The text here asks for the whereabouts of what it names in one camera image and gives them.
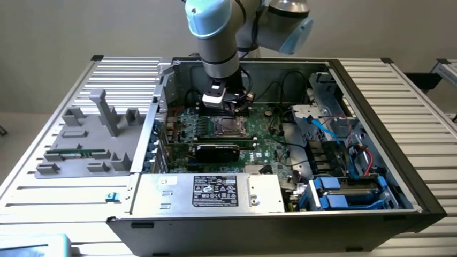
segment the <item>motherboard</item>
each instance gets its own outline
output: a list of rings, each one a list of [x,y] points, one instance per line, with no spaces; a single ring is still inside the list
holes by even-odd
[[[282,108],[255,104],[250,116],[235,117],[200,115],[195,108],[170,115],[170,173],[271,173],[278,174],[283,187],[292,187],[288,147],[280,143],[286,141],[284,135],[272,133],[280,125]],[[200,157],[199,150],[211,160]]]

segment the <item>green circuit board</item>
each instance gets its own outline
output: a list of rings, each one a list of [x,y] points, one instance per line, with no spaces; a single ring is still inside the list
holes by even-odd
[[[284,164],[291,164],[291,160],[288,158],[283,159],[284,164],[282,164],[278,159],[287,152],[287,147],[278,143],[268,133],[272,121],[278,127],[280,116],[267,117],[266,111],[274,111],[274,108],[267,105],[255,105],[250,116],[239,119],[239,121],[244,121],[246,133],[243,136],[247,138],[258,137],[256,147],[240,151],[238,162],[220,164],[199,163],[190,154],[190,146],[200,143],[195,140],[196,137],[211,138],[216,135],[218,129],[215,124],[227,117],[200,116],[195,110],[186,109],[178,115],[176,125],[176,130],[180,135],[184,132],[184,137],[182,136],[178,140],[175,135],[174,143],[167,146],[171,173],[242,173],[254,172],[263,166],[271,165],[274,174],[279,175],[282,184],[287,183],[288,177],[292,174],[292,168]],[[284,142],[284,137],[275,138]],[[227,143],[240,145],[240,142],[236,141],[228,141]]]

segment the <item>workbench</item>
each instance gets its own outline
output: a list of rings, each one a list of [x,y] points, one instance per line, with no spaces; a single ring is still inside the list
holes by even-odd
[[[456,124],[391,60],[340,61],[448,217],[421,233],[400,234],[370,253],[304,256],[456,256]],[[119,112],[139,108],[146,114],[164,62],[160,58],[124,57],[91,61],[0,186],[0,238],[39,232],[64,233],[72,241],[75,256],[132,256],[106,224],[107,217],[123,211],[120,203],[106,202],[107,193],[120,193],[123,202],[130,177],[36,179],[34,173],[63,128],[64,109],[80,107],[86,114],[96,114],[88,95],[92,89],[103,88],[107,102]]]

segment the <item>warning label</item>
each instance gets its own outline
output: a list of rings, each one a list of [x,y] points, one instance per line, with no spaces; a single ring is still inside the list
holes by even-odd
[[[195,207],[238,206],[236,176],[195,176],[192,205]]]

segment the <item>red cable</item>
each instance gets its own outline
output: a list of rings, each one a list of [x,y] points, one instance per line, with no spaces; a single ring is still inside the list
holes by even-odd
[[[368,150],[368,148],[366,148],[366,152],[368,153],[368,155],[371,157],[371,162],[370,162],[370,165],[368,165],[366,173],[364,173],[364,176],[368,176],[371,174],[371,169],[374,166],[374,155],[372,155],[371,151]]]

